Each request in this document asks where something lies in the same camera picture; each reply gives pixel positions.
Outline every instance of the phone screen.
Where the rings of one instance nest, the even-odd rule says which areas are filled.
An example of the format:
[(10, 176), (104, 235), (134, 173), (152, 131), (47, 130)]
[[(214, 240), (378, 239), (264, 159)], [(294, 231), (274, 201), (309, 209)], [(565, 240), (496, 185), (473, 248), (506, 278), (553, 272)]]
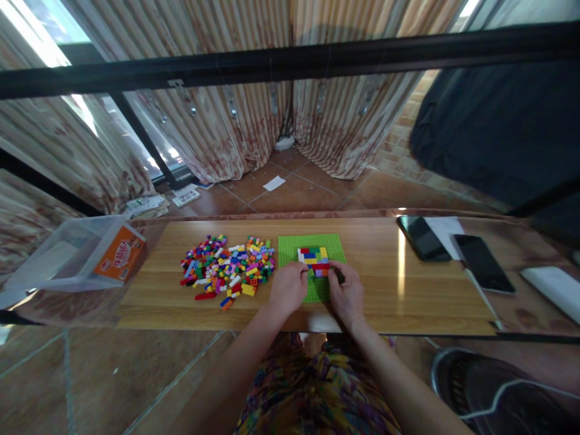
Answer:
[(455, 240), (467, 267), (486, 290), (515, 293), (515, 288), (481, 237), (456, 234)]
[(400, 216), (399, 225), (423, 261), (450, 261), (451, 256), (421, 216)]

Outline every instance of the plastic storage box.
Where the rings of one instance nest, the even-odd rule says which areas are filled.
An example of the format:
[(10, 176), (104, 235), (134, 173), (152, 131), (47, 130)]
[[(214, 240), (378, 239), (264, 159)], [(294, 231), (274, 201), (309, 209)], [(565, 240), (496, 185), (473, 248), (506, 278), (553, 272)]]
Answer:
[(83, 292), (122, 286), (144, 243), (124, 216), (65, 221), (6, 282), (0, 305), (37, 288)]

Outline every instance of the green baseplate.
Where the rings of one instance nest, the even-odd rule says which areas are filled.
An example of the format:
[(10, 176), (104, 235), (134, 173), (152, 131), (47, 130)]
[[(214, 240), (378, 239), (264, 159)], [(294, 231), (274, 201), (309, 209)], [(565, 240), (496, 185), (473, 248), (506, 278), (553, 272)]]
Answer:
[[(315, 234), (312, 236), (278, 237), (278, 267), (284, 267), (289, 262), (298, 261), (299, 248), (325, 247), (329, 260), (346, 263), (343, 246), (338, 234)], [(328, 278), (312, 278), (308, 280), (308, 294), (304, 302), (330, 301)]]

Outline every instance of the patterned skirt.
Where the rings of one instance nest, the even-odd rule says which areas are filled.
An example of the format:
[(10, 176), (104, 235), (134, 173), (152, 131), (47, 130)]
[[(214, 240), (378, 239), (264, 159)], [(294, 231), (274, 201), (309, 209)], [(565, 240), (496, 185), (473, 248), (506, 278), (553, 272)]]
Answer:
[(264, 357), (236, 434), (400, 434), (362, 355), (346, 334), (308, 357), (298, 333), (278, 335)]

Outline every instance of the person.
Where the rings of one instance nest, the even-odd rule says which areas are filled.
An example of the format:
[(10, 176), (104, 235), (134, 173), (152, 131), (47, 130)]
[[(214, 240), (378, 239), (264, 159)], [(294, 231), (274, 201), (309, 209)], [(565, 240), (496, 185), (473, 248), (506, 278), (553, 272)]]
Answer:
[(297, 333), (279, 335), (308, 291), (308, 267), (286, 265), (170, 433), (471, 433), (366, 322), (357, 271), (330, 266), (344, 277), (340, 284), (329, 271), (330, 301), (348, 335), (328, 335), (312, 359)]

